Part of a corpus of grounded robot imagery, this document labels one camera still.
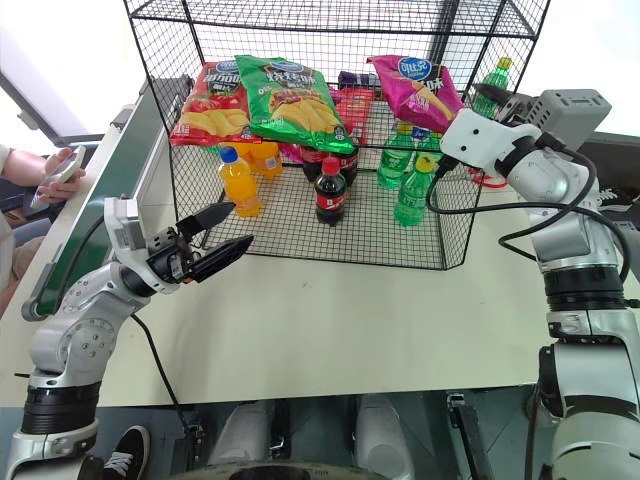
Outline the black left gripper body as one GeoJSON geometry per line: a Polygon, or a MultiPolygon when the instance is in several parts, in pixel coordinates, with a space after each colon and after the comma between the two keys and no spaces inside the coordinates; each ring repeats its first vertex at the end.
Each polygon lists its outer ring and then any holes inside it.
{"type": "Polygon", "coordinates": [[[147,242],[147,265],[158,278],[153,288],[162,294],[170,294],[180,284],[194,281],[193,265],[200,254],[193,250],[194,234],[178,227],[167,227],[147,242]]]}

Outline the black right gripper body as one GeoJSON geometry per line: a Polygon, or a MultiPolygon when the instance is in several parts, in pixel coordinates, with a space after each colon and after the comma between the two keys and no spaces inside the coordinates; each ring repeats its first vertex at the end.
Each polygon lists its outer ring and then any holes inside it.
{"type": "Polygon", "coordinates": [[[521,93],[506,93],[497,100],[498,110],[494,120],[509,126],[525,123],[537,99],[537,96],[521,93]]]}

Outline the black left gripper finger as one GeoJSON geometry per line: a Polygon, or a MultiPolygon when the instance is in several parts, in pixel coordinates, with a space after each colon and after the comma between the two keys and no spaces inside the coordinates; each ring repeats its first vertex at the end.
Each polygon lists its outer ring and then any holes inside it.
{"type": "Polygon", "coordinates": [[[191,266],[191,280],[202,283],[239,260],[254,241],[253,235],[244,235],[222,242],[196,260],[191,266]]]}
{"type": "Polygon", "coordinates": [[[210,204],[176,223],[183,238],[193,238],[223,222],[235,209],[234,202],[223,201],[210,204]]]}

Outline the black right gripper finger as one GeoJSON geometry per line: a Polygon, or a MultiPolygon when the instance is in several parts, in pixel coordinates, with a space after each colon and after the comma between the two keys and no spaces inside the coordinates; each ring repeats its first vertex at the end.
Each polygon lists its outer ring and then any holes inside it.
{"type": "Polygon", "coordinates": [[[507,103],[514,95],[509,90],[485,83],[474,83],[473,87],[479,95],[495,103],[507,103]]]}

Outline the person's hand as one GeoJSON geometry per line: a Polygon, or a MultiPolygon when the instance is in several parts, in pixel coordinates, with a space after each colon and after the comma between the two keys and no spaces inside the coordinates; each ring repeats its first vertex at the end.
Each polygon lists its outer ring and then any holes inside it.
{"type": "Polygon", "coordinates": [[[79,169],[64,183],[56,182],[49,186],[40,186],[37,189],[38,200],[47,204],[68,200],[80,190],[81,180],[85,174],[86,172],[83,169],[79,169]]]}
{"type": "Polygon", "coordinates": [[[62,165],[73,154],[73,150],[69,147],[65,147],[59,150],[57,153],[50,155],[44,163],[45,175],[52,175],[60,165],[62,165]]]}

